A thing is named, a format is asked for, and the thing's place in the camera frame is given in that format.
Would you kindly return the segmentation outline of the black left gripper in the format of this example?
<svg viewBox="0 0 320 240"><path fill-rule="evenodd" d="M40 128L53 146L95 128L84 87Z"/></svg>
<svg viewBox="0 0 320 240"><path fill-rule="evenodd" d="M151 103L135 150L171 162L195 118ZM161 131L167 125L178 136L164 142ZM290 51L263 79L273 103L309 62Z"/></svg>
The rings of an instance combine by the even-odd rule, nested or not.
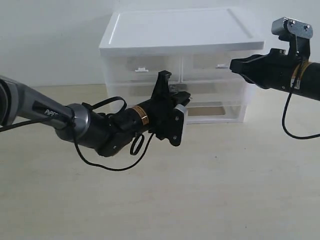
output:
<svg viewBox="0 0 320 240"><path fill-rule="evenodd" d="M172 73L162 70L158 73L151 99L138 104L148 116L147 130L154 133L159 140L168 140L170 119L177 105L186 107L191 101L187 91L171 92L169 79Z"/></svg>

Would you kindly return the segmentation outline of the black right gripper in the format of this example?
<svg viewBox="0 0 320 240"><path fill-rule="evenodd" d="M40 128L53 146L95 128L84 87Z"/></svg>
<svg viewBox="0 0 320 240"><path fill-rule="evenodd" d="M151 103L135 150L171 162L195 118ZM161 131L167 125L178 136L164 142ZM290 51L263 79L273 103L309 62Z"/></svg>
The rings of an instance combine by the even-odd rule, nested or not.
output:
<svg viewBox="0 0 320 240"><path fill-rule="evenodd" d="M288 91L292 75L300 63L299 56L289 56L273 48L268 54L254 54L246 58L232 59L229 69L249 84L262 89Z"/></svg>

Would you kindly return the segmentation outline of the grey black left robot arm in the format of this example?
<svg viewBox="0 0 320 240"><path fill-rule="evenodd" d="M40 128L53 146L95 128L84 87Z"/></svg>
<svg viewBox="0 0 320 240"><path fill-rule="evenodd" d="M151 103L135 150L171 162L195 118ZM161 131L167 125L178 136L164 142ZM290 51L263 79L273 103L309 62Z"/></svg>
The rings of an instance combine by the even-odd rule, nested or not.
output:
<svg viewBox="0 0 320 240"><path fill-rule="evenodd" d="M64 141L95 150L102 157L112 157L144 132L167 139L172 146L182 141L187 104L187 91L172 91L171 73L158 73L151 97L137 105L124 104L115 113L97 113L96 109L121 97L111 97L94 105L60 104L31 87L2 76L0 78L0 124L9 127L17 117L40 120L55 129Z"/></svg>

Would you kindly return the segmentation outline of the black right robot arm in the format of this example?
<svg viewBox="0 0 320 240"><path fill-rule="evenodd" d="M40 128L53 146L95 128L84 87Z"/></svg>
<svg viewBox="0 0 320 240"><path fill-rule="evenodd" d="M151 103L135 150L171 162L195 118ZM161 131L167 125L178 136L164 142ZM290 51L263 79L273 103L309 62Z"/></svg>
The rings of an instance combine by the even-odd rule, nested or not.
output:
<svg viewBox="0 0 320 240"><path fill-rule="evenodd" d="M249 83L262 89L274 89L309 98L320 99L320 64L299 55L285 54L284 49L272 48L266 55L254 54L234 58L229 69Z"/></svg>

